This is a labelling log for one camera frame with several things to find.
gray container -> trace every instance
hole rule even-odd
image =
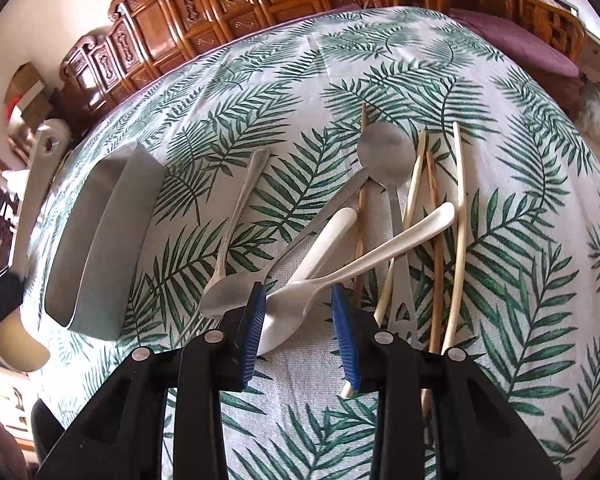
[[[46,284],[45,311],[58,324],[97,339],[118,338],[163,179],[163,166],[137,142],[91,170]]]

wooden sofa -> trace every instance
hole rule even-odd
[[[134,92],[204,52],[348,4],[479,10],[517,23],[571,60],[584,43],[576,17],[537,0],[113,0],[111,26],[80,38],[62,61],[63,115],[82,134]]]

table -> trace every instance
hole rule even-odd
[[[198,298],[250,152],[269,146],[274,156],[232,240],[231,272],[260,268],[355,171],[362,101],[370,122],[398,124],[414,142],[427,130],[450,200],[451,124],[460,123],[470,232],[458,345],[507,396],[564,478],[575,478],[600,444],[600,167],[555,102],[512,61],[445,16],[409,7],[311,18],[225,46],[129,99],[75,150],[34,236],[22,308],[26,327],[52,352],[32,380],[64,425],[133,348],[172,348],[190,316],[200,316]],[[40,311],[81,185],[98,160],[131,140],[167,173],[123,333],[103,342],[66,332]],[[404,201],[406,188],[400,193]],[[421,190],[416,219],[427,196]],[[386,195],[373,185],[369,207],[374,246],[389,237],[390,222]],[[456,236],[445,234],[446,308]],[[352,257],[353,238],[320,272]],[[305,243],[273,279],[284,282],[307,250]],[[410,253],[422,341],[430,255],[428,244]],[[373,307],[386,268],[366,276],[365,308]],[[234,479],[368,473],[377,399],[338,398],[342,368],[328,293],[322,300],[286,344],[257,362],[247,391],[222,394]],[[427,466],[431,475],[432,457]]]

spoon handle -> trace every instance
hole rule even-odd
[[[275,267],[275,265],[284,258],[289,252],[298,245],[302,240],[304,240],[311,232],[315,231],[320,224],[326,222],[327,218],[332,216],[341,206],[344,204],[349,198],[353,196],[353,194],[362,187],[362,185],[369,179],[369,170],[367,168],[362,168],[358,170],[356,173],[351,175],[349,179],[345,182],[344,186],[342,186],[337,192],[329,199],[329,201],[324,205],[318,214],[311,220],[307,226],[300,231],[296,237],[291,240],[291,243],[282,249],[278,256],[269,264],[267,275],[271,272],[271,269]]]
[[[456,218],[456,208],[451,202],[445,202],[413,227],[385,242],[349,265],[323,277],[311,280],[316,290],[348,280],[353,276],[373,269],[377,264],[403,254],[419,246],[435,235],[447,229]]]
[[[356,223],[356,210],[350,207],[340,209],[324,226],[309,252],[293,273],[290,282],[299,282],[310,278],[331,250],[344,238],[347,231]]]
[[[240,194],[235,202],[234,211],[231,213],[229,221],[224,226],[224,233],[222,233],[222,240],[220,241],[220,246],[218,247],[216,270],[214,271],[214,275],[209,280],[209,283],[207,283],[207,287],[218,281],[220,278],[224,278],[225,276],[224,269],[226,267],[226,254],[229,250],[229,243],[231,243],[231,238],[234,235],[236,226],[238,225],[238,220],[240,219],[240,216],[242,216],[244,207],[247,205],[247,200],[249,200],[251,191],[253,191],[253,188],[256,186],[256,183],[260,178],[260,174],[267,165],[269,153],[270,151],[268,148],[258,148],[251,153],[249,165],[247,166],[247,174],[244,177],[242,187],[240,188]]]

metal screw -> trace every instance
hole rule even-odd
[[[219,330],[209,330],[205,334],[205,341],[207,343],[219,343],[224,339],[224,334]]]
[[[394,342],[394,336],[389,332],[376,332],[374,339],[381,345],[390,345],[392,342]]]
[[[447,355],[449,356],[449,359],[451,359],[452,361],[461,362],[466,359],[466,354],[464,353],[464,350],[462,350],[461,348],[450,348]]]
[[[148,348],[141,346],[140,348],[136,348],[132,352],[131,357],[133,358],[134,361],[144,361],[150,355],[151,355],[151,351]]]

